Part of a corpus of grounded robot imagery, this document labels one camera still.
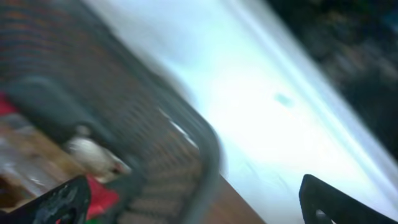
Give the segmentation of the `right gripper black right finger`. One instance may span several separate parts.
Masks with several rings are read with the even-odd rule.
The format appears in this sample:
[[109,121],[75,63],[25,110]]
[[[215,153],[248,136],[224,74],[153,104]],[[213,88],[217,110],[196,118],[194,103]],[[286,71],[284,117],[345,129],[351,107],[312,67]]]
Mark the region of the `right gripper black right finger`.
[[305,224],[397,224],[310,174],[302,179],[299,201]]

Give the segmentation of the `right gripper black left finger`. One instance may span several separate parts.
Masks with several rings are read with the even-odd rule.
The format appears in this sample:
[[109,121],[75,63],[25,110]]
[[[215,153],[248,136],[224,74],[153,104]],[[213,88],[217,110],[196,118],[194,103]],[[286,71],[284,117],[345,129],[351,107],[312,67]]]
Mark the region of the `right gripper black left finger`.
[[1,224],[84,224],[90,199],[88,180],[80,175],[12,212],[3,213]]

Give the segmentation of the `orange pasta package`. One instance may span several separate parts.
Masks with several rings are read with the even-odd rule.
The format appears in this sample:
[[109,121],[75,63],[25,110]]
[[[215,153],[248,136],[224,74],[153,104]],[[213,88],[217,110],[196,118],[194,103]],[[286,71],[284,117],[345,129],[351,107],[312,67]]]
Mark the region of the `orange pasta package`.
[[87,220],[119,202],[116,191],[97,181],[1,95],[1,210],[13,211],[79,175],[90,186]]

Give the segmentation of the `beige snack bag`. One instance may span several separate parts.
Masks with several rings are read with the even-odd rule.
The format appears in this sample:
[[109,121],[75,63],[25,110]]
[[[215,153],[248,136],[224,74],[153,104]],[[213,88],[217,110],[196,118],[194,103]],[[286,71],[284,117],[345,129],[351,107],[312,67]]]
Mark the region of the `beige snack bag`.
[[131,173],[131,168],[107,148],[91,138],[91,129],[78,125],[74,135],[65,143],[66,152],[102,184]]

